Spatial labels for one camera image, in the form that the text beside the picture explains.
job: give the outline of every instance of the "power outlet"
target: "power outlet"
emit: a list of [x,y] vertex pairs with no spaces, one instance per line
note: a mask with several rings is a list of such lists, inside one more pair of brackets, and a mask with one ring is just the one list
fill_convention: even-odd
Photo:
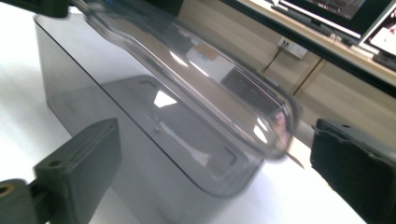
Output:
[[290,54],[294,55],[295,57],[302,59],[305,54],[308,52],[307,49],[301,47],[300,45],[292,42],[291,40],[287,39],[286,37],[282,36],[277,42],[277,45],[282,47],[283,43],[286,42],[286,46],[284,47],[285,51],[288,51]]

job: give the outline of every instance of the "white table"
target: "white table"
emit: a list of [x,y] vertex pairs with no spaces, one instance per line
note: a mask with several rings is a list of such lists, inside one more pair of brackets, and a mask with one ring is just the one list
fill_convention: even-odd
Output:
[[[32,181],[32,167],[70,138],[45,104],[32,16],[0,5],[0,26],[5,28],[0,35],[0,181]],[[13,25],[4,27],[2,21]],[[295,141],[292,147],[304,145]],[[138,221],[110,189],[91,223]],[[364,222],[315,172],[285,158],[267,162],[247,190],[211,223]]]

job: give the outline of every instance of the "wooden panel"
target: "wooden panel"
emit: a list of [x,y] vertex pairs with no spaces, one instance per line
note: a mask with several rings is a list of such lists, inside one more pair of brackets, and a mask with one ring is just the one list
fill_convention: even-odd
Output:
[[[281,35],[231,7],[213,0],[185,0],[179,18],[238,60],[257,71],[272,61]],[[286,91],[312,69],[318,56],[308,52],[301,60],[281,52],[264,74]]]
[[396,100],[326,63],[309,85],[296,96],[303,104],[303,121],[314,124],[318,118],[347,122],[378,140],[396,146]]

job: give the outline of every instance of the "black object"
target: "black object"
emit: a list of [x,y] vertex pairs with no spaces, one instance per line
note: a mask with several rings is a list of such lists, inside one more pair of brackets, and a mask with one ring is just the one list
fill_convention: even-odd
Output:
[[319,119],[311,163],[368,223],[396,218],[396,153],[343,123]]
[[151,3],[152,5],[159,7],[174,16],[178,16],[178,13],[181,10],[181,6],[183,5],[184,0],[145,0],[146,2]]
[[29,186],[0,182],[0,223],[89,223],[120,161],[117,120],[94,123],[37,164]]
[[351,40],[348,39],[348,38],[341,38],[341,43],[343,43],[343,44],[345,44],[345,45],[347,45],[347,46],[349,46],[349,47],[351,47],[352,45],[354,45],[354,42],[351,41]]
[[297,11],[294,11],[290,8],[285,9],[283,7],[280,6],[271,6],[272,9],[285,14],[286,16],[291,17],[292,19],[295,19],[297,21],[299,21],[300,23],[308,26],[309,28],[323,34],[326,36],[330,36],[332,35],[332,29],[327,27],[326,25],[321,24],[320,21],[315,21],[314,19],[311,19]]
[[54,18],[64,18],[68,13],[68,0],[0,0],[14,7]]
[[373,61],[384,65],[388,69],[391,69],[396,72],[396,57],[389,57],[385,52],[379,53],[373,56]]
[[283,0],[280,4],[293,5],[357,35],[364,35],[392,2],[392,0]]

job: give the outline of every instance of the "screen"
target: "screen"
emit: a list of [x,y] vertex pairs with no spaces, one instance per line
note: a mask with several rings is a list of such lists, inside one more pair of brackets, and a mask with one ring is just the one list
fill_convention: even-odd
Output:
[[281,0],[333,29],[360,39],[394,0]]
[[352,19],[366,0],[305,0],[338,16]]
[[366,43],[396,56],[396,5],[369,35]]

